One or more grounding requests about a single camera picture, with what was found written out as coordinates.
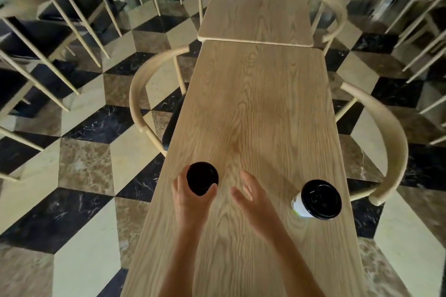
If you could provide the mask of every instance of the checkered floor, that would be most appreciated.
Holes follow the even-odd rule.
[[[446,296],[446,148],[427,145],[444,135],[434,123],[445,121],[441,115],[446,112],[439,106],[427,116],[418,114],[445,89],[444,60],[406,84],[412,72],[402,69],[419,49],[394,49],[404,19],[385,34],[404,0],[374,22],[369,14],[376,0],[340,1],[347,7],[348,22],[326,55],[328,73],[341,75],[384,103],[409,141],[409,165],[398,192],[380,207],[367,199],[352,204],[370,295]],[[178,59],[188,83],[201,48],[198,0],[159,4],[161,16],[153,1],[120,14],[124,35],[119,37],[111,26],[101,38],[111,58],[94,48],[101,68],[81,46],[72,45],[76,56],[59,65],[80,88],[80,96],[45,66],[33,70],[70,112],[33,89],[27,96],[32,104],[21,103],[17,115],[1,122],[45,148],[38,153],[6,137],[0,140],[0,171],[20,178],[0,187],[3,296],[119,296],[164,162],[131,120],[130,82],[156,53],[189,45],[190,52]],[[317,5],[311,9],[314,17]],[[332,23],[333,15],[324,14],[315,46],[323,47],[320,37]],[[181,96],[173,63],[165,63],[146,90],[141,112],[161,137]],[[350,100],[342,92],[332,97],[335,111]],[[387,157],[361,104],[338,122],[338,132],[349,188],[380,182]]]

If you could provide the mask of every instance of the wood grain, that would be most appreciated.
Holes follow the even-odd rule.
[[[207,39],[313,46],[306,0],[210,0],[198,31]]]
[[[194,296],[285,296],[271,250],[231,201],[240,168],[267,190],[326,296],[365,295],[334,118],[322,51],[204,42],[121,296],[159,292],[176,232],[171,183],[197,161],[213,164],[220,183],[199,244]],[[315,178],[341,194],[332,221],[291,209]]]

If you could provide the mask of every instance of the chair seat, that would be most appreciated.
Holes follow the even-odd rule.
[[[71,6],[69,0],[56,0],[58,4],[62,7],[65,14],[68,18],[73,22],[80,22],[81,18],[76,13],[75,9]],[[82,14],[85,18],[89,18],[93,12],[101,5],[103,0],[74,0],[76,5],[81,10]],[[57,11],[56,7],[53,3],[49,4],[47,8],[43,10],[42,13],[39,14],[39,19],[41,20],[52,20],[52,21],[61,21],[64,19],[60,15],[59,11]]]
[[[71,29],[64,24],[50,23],[43,20],[31,20],[21,22],[25,35],[45,57],[49,57],[56,48],[71,35]],[[0,49],[13,58],[38,60],[39,58],[28,46],[15,34],[10,33],[0,42]]]
[[[181,108],[183,107],[185,96],[186,95],[183,95],[180,98],[180,100],[178,100],[178,103],[174,109],[174,113],[172,114],[172,117],[170,118],[170,121],[167,124],[166,130],[164,131],[161,142],[163,144],[163,148],[165,151],[169,149],[170,141],[172,140],[172,136],[174,135],[175,127],[177,125],[178,118],[180,117],[180,112]]]
[[[446,29],[446,7],[441,7],[438,9],[433,9],[430,12],[433,22],[437,25],[440,31]]]
[[[0,68],[0,108],[3,108],[27,82],[28,79],[19,72]]]

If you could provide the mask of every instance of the black lid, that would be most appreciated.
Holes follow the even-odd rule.
[[[301,198],[305,209],[320,220],[332,219],[341,212],[341,195],[328,182],[311,180],[305,183]]]
[[[190,189],[198,196],[203,196],[213,183],[219,183],[217,170],[207,162],[191,164],[186,178]]]

